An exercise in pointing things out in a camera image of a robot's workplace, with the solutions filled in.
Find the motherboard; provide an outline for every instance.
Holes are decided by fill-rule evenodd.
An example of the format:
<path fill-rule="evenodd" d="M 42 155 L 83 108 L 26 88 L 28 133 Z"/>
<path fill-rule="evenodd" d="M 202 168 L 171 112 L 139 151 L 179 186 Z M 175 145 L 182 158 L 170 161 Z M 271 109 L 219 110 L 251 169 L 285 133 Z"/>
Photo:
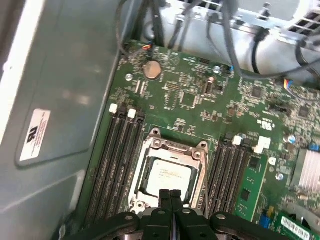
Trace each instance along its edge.
<path fill-rule="evenodd" d="M 204 215 L 229 212 L 293 240 L 320 240 L 320 102 L 218 62 L 157 46 L 137 52 L 144 45 L 130 41 L 137 54 L 119 61 L 78 227 L 156 208 L 160 189 L 179 189 Z"/>

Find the integrated circuit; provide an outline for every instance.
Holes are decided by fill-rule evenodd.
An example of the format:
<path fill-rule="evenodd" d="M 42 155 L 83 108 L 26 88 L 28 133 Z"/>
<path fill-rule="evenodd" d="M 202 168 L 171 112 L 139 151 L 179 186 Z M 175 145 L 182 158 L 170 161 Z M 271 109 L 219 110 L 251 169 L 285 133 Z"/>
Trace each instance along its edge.
<path fill-rule="evenodd" d="M 300 110 L 299 110 L 299 117 L 302 117 L 302 118 L 307 118 L 308 115 L 309 115 L 309 108 L 306 107 L 306 106 L 302 106 L 300 107 Z"/>
<path fill-rule="evenodd" d="M 259 165 L 259 158 L 252 156 L 249 162 L 249 167 L 253 169 L 257 169 Z"/>
<path fill-rule="evenodd" d="M 262 88 L 259 87 L 259 86 L 254 86 L 253 89 L 252 89 L 252 93 L 251 93 L 251 96 L 253 98 L 261 98 L 261 95 L 262 95 Z"/>
<path fill-rule="evenodd" d="M 243 189 L 241 192 L 241 198 L 247 202 L 249 199 L 249 196 L 250 196 L 250 192 L 247 189 Z"/>

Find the green circuit board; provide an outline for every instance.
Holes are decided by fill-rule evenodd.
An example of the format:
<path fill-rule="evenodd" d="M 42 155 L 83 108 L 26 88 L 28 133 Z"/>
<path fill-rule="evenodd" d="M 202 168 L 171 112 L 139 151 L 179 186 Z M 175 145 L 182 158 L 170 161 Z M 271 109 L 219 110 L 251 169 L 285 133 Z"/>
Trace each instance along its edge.
<path fill-rule="evenodd" d="M 127 47 L 134 52 L 143 45 L 131 41 Z M 145 113 L 142 138 L 157 127 L 163 138 L 178 143 L 196 146 L 206 141 L 209 168 L 226 133 L 249 139 L 252 147 L 260 137 L 270 139 L 262 154 L 252 151 L 250 157 L 256 158 L 256 163 L 254 167 L 250 159 L 246 163 L 233 213 L 258 224 L 264 211 L 273 208 L 269 215 L 273 219 L 290 201 L 320 214 L 320 193 L 307 192 L 307 200 L 301 200 L 291 184 L 300 149 L 320 141 L 319 103 L 295 100 L 283 86 L 272 81 L 245 80 L 223 64 L 162 47 L 155 47 L 152 54 L 162 72 L 157 79 L 150 80 L 143 73 L 148 54 L 141 52 L 129 61 L 119 62 L 76 211 L 79 222 L 85 218 L 92 195 L 93 175 L 111 122 L 111 104 Z M 208 94 L 210 78 L 213 81 Z M 297 91 L 314 96 L 306 88 Z M 295 144 L 284 142 L 288 134 L 295 136 Z M 276 162 L 270 164 L 270 158 Z M 121 211 L 126 210 L 124 200 Z"/>

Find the electronic component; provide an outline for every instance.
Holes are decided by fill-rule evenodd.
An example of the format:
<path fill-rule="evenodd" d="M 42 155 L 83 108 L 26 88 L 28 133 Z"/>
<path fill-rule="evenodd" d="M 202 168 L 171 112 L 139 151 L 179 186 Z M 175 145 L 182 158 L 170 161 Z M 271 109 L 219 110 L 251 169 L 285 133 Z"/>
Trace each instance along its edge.
<path fill-rule="evenodd" d="M 261 98 L 261 95 L 262 95 L 262 88 L 259 87 L 259 86 L 254 86 L 253 90 L 252 90 L 252 93 L 251 93 L 251 96 L 253 98 L 259 99 L 259 98 Z"/>
<path fill-rule="evenodd" d="M 212 76 L 205 81 L 202 97 L 212 94 L 214 81 L 215 81 L 215 78 Z"/>
<path fill-rule="evenodd" d="M 269 163 L 271 166 L 275 166 L 275 165 L 276 165 L 276 162 L 277 162 L 277 159 L 276 159 L 275 157 L 269 157 L 268 163 Z"/>
<path fill-rule="evenodd" d="M 116 104 L 110 107 L 112 120 L 101 161 L 93 178 L 95 181 L 85 217 L 86 225 L 109 218 L 119 211 L 119 199 L 124 197 L 124 187 L 133 167 L 130 160 L 136 153 L 141 137 L 145 115 L 137 113 L 135 109 L 127 113 L 125 107 L 120 107 L 114 113 L 117 107 Z"/>
<path fill-rule="evenodd" d="M 257 169 L 258 165 L 259 165 L 259 158 L 252 156 L 249 162 L 249 167 L 253 168 L 253 169 Z"/>
<path fill-rule="evenodd" d="M 264 149 L 269 149 L 271 144 L 271 139 L 268 137 L 260 136 L 257 146 L 253 148 L 254 153 L 262 154 Z"/>
<path fill-rule="evenodd" d="M 268 229 L 270 221 L 271 219 L 267 215 L 261 214 L 259 225 L 265 229 Z"/>
<path fill-rule="evenodd" d="M 276 114 L 285 114 L 289 116 L 291 114 L 290 107 L 284 103 L 272 103 L 268 107 L 269 112 Z"/>
<path fill-rule="evenodd" d="M 203 65 L 206 65 L 206 66 L 209 66 L 210 65 L 210 60 L 204 59 L 204 58 L 200 58 L 199 59 L 199 63 L 201 63 Z"/>
<path fill-rule="evenodd" d="M 212 170 L 208 184 L 208 214 L 215 212 L 231 213 L 237 201 L 238 189 L 247 166 L 248 146 L 232 145 L 234 136 L 226 133 L 219 142 L 213 156 Z M 205 204 L 202 211 L 207 212 Z"/>
<path fill-rule="evenodd" d="M 287 134 L 283 137 L 283 141 L 285 143 L 289 143 L 289 144 L 295 144 L 296 143 L 296 137 L 293 134 Z"/>
<path fill-rule="evenodd" d="M 309 108 L 306 107 L 306 106 L 302 106 L 300 107 L 300 110 L 299 110 L 299 117 L 302 117 L 302 118 L 307 118 L 308 115 L 309 115 Z"/>
<path fill-rule="evenodd" d="M 247 202 L 249 199 L 249 196 L 250 196 L 250 192 L 247 189 L 243 189 L 241 192 L 241 199 Z"/>
<path fill-rule="evenodd" d="M 320 153 L 301 149 L 294 169 L 292 184 L 306 191 L 320 192 Z"/>
<path fill-rule="evenodd" d="M 143 212 L 146 206 L 159 205 L 159 190 L 179 189 L 185 207 L 196 208 L 204 182 L 205 141 L 196 147 L 182 145 L 161 137 L 153 128 L 143 142 L 129 193 L 130 211 Z"/>
<path fill-rule="evenodd" d="M 218 93 L 221 93 L 223 90 L 224 90 L 224 87 L 223 86 L 220 86 L 220 85 L 215 85 L 213 90 L 215 92 L 218 92 Z"/>
<path fill-rule="evenodd" d="M 155 60 L 148 61 L 143 65 L 143 74 L 149 80 L 156 80 L 162 73 L 162 68 L 159 62 Z"/>
<path fill-rule="evenodd" d="M 309 145 L 309 150 L 314 151 L 314 152 L 319 152 L 320 147 L 318 144 L 313 143 L 313 144 Z"/>

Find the gray cable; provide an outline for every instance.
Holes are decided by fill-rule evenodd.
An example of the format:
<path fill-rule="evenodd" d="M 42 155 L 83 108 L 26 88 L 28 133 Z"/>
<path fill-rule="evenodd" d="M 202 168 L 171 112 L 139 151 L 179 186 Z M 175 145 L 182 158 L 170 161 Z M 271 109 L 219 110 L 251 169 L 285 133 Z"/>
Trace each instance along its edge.
<path fill-rule="evenodd" d="M 234 66 L 234 70 L 237 72 L 237 74 L 240 77 L 246 78 L 248 80 L 269 80 L 269 79 L 274 79 L 274 78 L 280 78 L 287 76 L 289 74 L 294 74 L 301 72 L 303 70 L 308 70 L 314 65 L 320 63 L 320 58 L 310 62 L 308 65 L 297 67 L 295 69 L 289 70 L 289 71 L 284 71 L 276 74 L 265 74 L 265 75 L 260 75 L 257 73 L 249 72 L 249 73 L 244 73 L 240 67 L 237 54 L 235 51 L 235 43 L 232 35 L 232 29 L 230 25 L 230 21 L 232 20 L 232 16 L 230 14 L 230 9 L 234 0 L 224 0 L 223 1 L 223 6 L 222 6 L 222 25 L 223 25 L 223 31 L 224 31 L 224 39 L 225 39 L 225 44 L 226 48 L 229 54 L 229 57 L 231 59 L 231 62 Z"/>

